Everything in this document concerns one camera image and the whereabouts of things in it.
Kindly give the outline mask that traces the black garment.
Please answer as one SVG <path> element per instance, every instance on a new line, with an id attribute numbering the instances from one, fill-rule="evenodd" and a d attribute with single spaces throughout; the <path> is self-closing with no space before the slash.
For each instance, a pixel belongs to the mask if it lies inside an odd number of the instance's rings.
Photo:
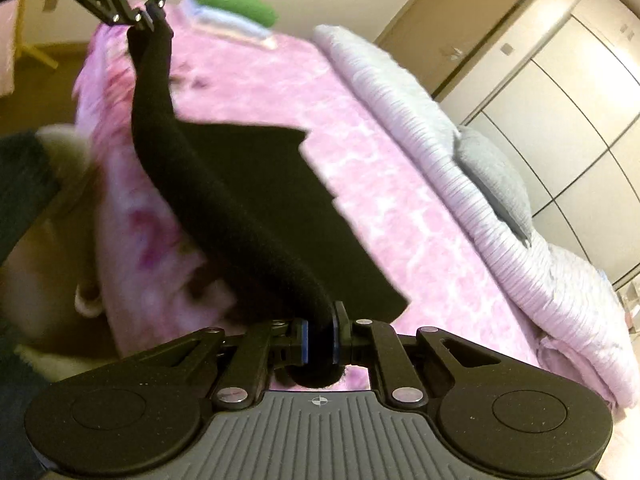
<path id="1" fill-rule="evenodd" d="M 308 323 L 309 360 L 288 369 L 306 388 L 338 382 L 333 307 L 393 322 L 407 300 L 387 281 L 300 154 L 306 134 L 279 126 L 194 124 L 169 92 L 171 29 L 130 28 L 136 71 L 131 133 L 141 166 L 183 231 L 218 266 L 245 325 Z"/>

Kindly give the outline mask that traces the pink rose bed blanket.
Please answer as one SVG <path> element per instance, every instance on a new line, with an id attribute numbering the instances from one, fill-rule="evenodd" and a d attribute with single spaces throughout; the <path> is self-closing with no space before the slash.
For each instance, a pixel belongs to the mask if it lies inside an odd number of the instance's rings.
<path id="1" fill-rule="evenodd" d="M 171 95 L 199 152 L 254 185 L 288 234 L 319 243 L 322 282 L 351 318 L 403 334 L 436 325 L 535 364 L 537 330 L 512 304 L 457 220 L 403 151 L 307 41 L 262 50 L 188 29 L 177 10 Z M 127 32 L 94 32 L 75 84 L 76 122 L 99 171 L 96 258 L 122 356 L 194 330 L 245 328 L 243 294 L 221 277 L 141 166 L 130 130 L 136 73 Z"/>

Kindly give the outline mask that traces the green folded cloth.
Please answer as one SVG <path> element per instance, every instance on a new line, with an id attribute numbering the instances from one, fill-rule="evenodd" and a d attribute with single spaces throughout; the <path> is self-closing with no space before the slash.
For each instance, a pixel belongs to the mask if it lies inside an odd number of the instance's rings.
<path id="1" fill-rule="evenodd" d="M 267 28 L 277 23 L 279 15 L 264 0 L 195 0 L 205 9 L 217 9 L 244 16 Z"/>

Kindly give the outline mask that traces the grey pillow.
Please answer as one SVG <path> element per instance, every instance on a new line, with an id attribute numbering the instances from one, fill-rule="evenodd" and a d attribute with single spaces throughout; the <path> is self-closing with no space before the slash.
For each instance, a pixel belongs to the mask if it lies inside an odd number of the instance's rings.
<path id="1" fill-rule="evenodd" d="M 526 184 L 503 151 L 483 133 L 461 127 L 454 159 L 514 236 L 525 246 L 532 244 L 534 225 Z"/>

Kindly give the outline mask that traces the lilac folded quilt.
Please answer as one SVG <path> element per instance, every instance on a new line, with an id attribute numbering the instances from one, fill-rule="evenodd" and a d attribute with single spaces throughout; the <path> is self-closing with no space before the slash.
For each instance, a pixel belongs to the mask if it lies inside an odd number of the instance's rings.
<path id="1" fill-rule="evenodd" d="M 603 274 L 539 233 L 526 243 L 516 238 L 454 161 L 460 131 L 388 53 L 342 26 L 319 25 L 312 41 L 416 164 L 509 299 L 541 329 L 541 364 L 612 406 L 638 404 L 639 365 Z"/>

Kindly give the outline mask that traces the white wardrobe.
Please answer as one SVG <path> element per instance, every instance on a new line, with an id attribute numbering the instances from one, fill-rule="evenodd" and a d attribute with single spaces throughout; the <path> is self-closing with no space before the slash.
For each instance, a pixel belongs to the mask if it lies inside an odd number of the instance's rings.
<path id="1" fill-rule="evenodd" d="M 577 0 L 468 110 L 524 171 L 533 222 L 616 286 L 639 272 L 639 19 L 620 0 Z"/>

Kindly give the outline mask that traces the wooden door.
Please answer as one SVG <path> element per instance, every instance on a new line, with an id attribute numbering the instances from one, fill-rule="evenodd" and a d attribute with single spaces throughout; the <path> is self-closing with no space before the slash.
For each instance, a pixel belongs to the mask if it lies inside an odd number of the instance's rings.
<path id="1" fill-rule="evenodd" d="M 409 0 L 375 43 L 436 101 L 535 0 Z"/>

